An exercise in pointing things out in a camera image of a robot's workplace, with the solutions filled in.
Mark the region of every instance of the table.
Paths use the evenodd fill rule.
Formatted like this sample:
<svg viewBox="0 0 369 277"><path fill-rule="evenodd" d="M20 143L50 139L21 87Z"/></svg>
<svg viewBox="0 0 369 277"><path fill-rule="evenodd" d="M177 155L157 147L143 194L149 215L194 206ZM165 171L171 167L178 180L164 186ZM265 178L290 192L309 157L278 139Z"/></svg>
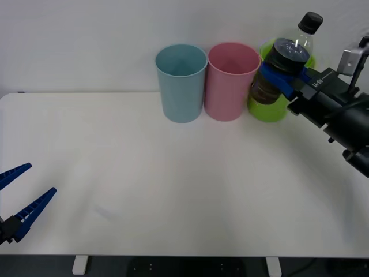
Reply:
<svg viewBox="0 0 369 277"><path fill-rule="evenodd" d="M167 120L160 94L0 100L4 219L58 192L0 254L369 257L369 183L302 116Z"/></svg>

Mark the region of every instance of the cup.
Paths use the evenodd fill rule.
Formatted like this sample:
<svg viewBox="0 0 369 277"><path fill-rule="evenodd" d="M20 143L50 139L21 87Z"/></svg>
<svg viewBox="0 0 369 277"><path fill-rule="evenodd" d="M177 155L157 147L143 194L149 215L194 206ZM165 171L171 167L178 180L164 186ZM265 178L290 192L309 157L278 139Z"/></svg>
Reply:
<svg viewBox="0 0 369 277"><path fill-rule="evenodd" d="M204 99L206 53L196 46L175 44L162 49L155 64L164 115L177 123L195 120Z"/></svg>
<svg viewBox="0 0 369 277"><path fill-rule="evenodd" d="M262 61L264 61L266 55L272 49L275 40L276 39L274 38L270 39L260 46L259 53ZM314 56L311 56L305 64L305 67L314 68L316 64L316 59ZM288 113L288 105L289 101L283 95L280 95L279 98L270 105L258 103L251 96L247 101L247 107L250 114L252 114L258 120L264 122L277 122L285 118Z"/></svg>
<svg viewBox="0 0 369 277"><path fill-rule="evenodd" d="M250 46L238 42L215 45L208 54L205 111L218 121L240 117L261 59Z"/></svg>

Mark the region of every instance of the bottle cap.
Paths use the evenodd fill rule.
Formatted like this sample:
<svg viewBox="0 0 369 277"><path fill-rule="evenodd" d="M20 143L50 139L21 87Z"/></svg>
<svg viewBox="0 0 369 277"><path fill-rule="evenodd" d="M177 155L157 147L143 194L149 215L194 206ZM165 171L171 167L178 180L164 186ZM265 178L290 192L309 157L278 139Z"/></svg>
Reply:
<svg viewBox="0 0 369 277"><path fill-rule="evenodd" d="M315 34L317 29L322 25L323 17L318 15L317 13L308 12L305 14L304 18L301 19L298 27L310 35Z"/></svg>

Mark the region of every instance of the bottle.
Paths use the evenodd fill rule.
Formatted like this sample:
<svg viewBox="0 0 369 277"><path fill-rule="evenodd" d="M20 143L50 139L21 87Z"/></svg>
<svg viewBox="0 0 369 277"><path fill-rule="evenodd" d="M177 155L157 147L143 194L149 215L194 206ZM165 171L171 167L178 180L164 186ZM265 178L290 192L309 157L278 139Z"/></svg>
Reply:
<svg viewBox="0 0 369 277"><path fill-rule="evenodd" d="M276 39L264 63L278 73L298 76L312 55L312 36L322 23L323 18L320 15L313 12L305 14L296 29ZM258 74L250 95L259 103L272 104L280 97L281 92L269 84L262 74Z"/></svg>

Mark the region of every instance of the robotic arm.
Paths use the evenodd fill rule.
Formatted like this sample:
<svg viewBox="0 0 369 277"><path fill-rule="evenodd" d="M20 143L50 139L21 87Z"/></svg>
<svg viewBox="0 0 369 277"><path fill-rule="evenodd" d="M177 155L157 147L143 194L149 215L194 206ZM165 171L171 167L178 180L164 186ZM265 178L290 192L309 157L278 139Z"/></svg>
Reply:
<svg viewBox="0 0 369 277"><path fill-rule="evenodd" d="M345 50L340 65L322 73L307 69L298 78L288 79L263 64L261 73L292 101L288 109L302 114L309 121L324 128L329 142L337 141L346 150L344 159L369 178L369 95L359 93L355 84L369 56L369 36L362 38L359 47ZM353 76L347 84L339 74Z"/></svg>

